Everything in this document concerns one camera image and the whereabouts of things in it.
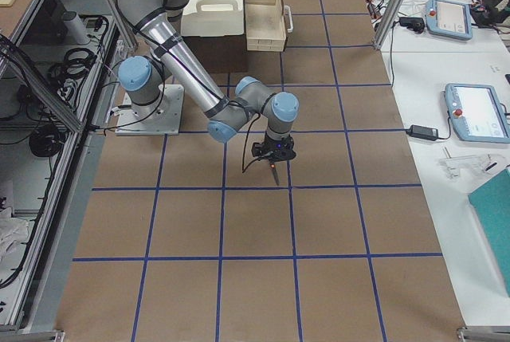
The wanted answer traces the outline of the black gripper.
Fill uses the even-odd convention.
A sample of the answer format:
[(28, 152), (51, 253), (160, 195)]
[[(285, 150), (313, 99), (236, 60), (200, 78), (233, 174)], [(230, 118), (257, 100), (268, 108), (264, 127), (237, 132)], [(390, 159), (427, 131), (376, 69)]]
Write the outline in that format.
[(269, 137), (252, 145), (252, 156), (258, 159), (267, 159), (270, 162), (283, 162), (296, 157), (294, 151), (294, 140), (286, 137), (282, 140), (273, 140)]

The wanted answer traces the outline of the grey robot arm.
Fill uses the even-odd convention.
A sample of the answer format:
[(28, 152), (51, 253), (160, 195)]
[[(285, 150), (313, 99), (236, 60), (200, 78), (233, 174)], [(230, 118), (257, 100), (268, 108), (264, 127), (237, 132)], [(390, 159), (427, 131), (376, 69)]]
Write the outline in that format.
[(191, 52), (173, 22), (179, 21), (190, 0), (116, 0), (125, 21), (174, 74), (185, 92), (208, 118), (208, 132), (227, 143), (254, 115), (265, 116), (265, 138), (252, 146), (256, 160), (292, 160), (296, 153), (290, 135), (299, 101), (289, 92), (272, 92), (259, 80), (243, 78), (229, 99)]

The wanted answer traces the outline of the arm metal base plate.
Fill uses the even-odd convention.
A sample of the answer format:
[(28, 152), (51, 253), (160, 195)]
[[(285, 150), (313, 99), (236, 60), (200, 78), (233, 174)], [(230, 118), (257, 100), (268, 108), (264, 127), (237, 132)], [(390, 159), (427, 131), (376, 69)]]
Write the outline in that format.
[(159, 86), (160, 95), (154, 103), (139, 106), (124, 93), (122, 109), (115, 125), (118, 136), (176, 136), (179, 134), (184, 88), (181, 85)]

